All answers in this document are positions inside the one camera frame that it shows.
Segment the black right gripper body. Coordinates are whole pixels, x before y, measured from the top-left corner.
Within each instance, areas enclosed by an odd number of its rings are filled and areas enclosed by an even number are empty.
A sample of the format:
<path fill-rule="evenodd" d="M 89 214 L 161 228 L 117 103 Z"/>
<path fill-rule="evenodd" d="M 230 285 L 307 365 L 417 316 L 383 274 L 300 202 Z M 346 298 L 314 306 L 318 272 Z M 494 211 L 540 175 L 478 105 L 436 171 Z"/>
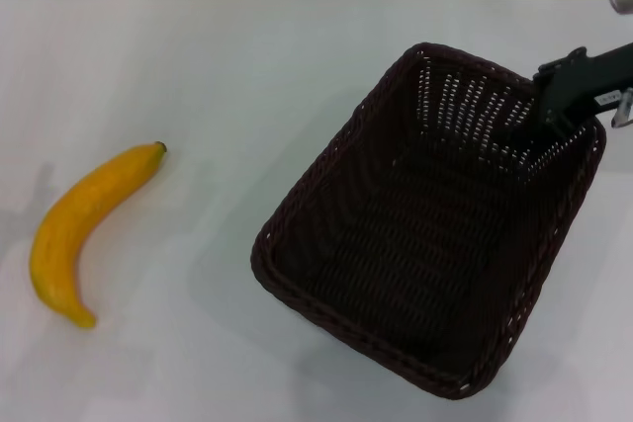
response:
<path fill-rule="evenodd" d="M 615 108 L 615 91 L 632 86 L 632 44 L 588 56 L 561 69 L 542 89 L 542 105 L 571 106 L 570 119 L 588 119 Z"/>

